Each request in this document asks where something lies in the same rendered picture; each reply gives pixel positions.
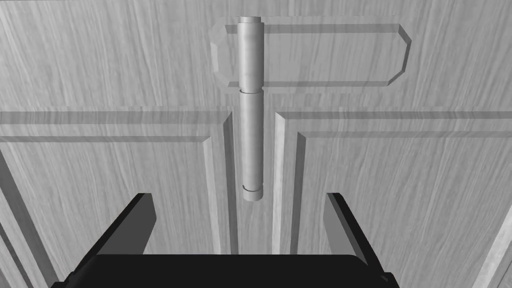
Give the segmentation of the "grey wooden door leaf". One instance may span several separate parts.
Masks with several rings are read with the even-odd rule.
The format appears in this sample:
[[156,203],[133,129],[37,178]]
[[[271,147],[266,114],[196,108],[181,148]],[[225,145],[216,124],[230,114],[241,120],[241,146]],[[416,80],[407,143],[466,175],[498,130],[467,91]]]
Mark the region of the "grey wooden door leaf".
[[[400,24],[389,86],[265,88],[242,191],[220,18]],[[386,81],[396,33],[270,34],[266,81]],[[512,0],[0,1],[0,272],[63,281],[137,193],[151,288],[331,288],[340,193],[400,288],[512,288]]]

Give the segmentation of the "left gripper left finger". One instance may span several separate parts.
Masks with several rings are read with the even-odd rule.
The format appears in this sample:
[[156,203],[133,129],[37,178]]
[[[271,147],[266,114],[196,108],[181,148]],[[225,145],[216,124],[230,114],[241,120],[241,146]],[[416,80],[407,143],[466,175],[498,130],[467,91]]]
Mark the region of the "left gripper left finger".
[[138,193],[78,264],[84,267],[96,255],[141,255],[156,224],[150,193]]

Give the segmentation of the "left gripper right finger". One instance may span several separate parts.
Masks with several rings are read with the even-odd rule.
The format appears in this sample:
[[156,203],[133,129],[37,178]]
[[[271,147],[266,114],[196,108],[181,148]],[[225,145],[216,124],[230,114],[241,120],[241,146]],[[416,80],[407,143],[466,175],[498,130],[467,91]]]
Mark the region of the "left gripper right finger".
[[371,271],[384,272],[378,256],[340,193],[326,194],[323,224],[332,254],[356,256]]

